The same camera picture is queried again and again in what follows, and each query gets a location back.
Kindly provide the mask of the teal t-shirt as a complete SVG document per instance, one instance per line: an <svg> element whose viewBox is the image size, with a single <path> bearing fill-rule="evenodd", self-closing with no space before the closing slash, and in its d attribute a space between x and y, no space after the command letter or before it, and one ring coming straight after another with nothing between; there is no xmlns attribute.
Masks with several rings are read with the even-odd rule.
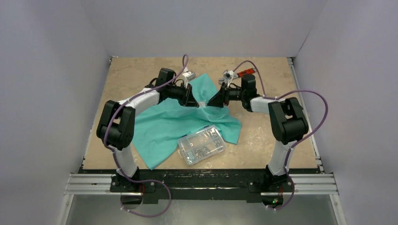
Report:
<svg viewBox="0 0 398 225"><path fill-rule="evenodd" d="M207 74L190 82L197 102L205 106L184 107L176 99L166 99L143 111L135 119L132 143L149 169L154 169L177 149L177 140L214 125L224 140L237 144L241 122L230 115L227 107L208 106L217 88Z"/></svg>

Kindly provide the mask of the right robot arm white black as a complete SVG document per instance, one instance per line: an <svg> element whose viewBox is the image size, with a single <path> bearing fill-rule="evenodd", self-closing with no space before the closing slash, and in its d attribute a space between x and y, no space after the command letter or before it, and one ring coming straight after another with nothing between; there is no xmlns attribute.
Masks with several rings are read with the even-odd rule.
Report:
<svg viewBox="0 0 398 225"><path fill-rule="evenodd" d="M209 100L208 106L223 108L230 101L240 101L247 111L269 116L276 144L261 184L270 191L276 190L288 179L294 144L302 140L309 131L303 107L295 97L281 100L262 97L257 93L253 74L243 75L240 87L232 88L223 83L220 90Z"/></svg>

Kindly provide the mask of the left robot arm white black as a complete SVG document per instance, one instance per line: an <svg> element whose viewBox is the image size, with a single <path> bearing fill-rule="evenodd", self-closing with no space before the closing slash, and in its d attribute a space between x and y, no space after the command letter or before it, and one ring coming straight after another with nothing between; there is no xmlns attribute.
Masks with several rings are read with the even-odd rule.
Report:
<svg viewBox="0 0 398 225"><path fill-rule="evenodd" d="M138 94L121 103L109 100L105 103L96 136L112 152L116 164L114 185L129 192L136 191L142 183L139 168L129 149L134 136L135 119L143 111L166 99L175 99L184 107L198 107L188 82L178 86L178 75L172 69L161 68L154 78Z"/></svg>

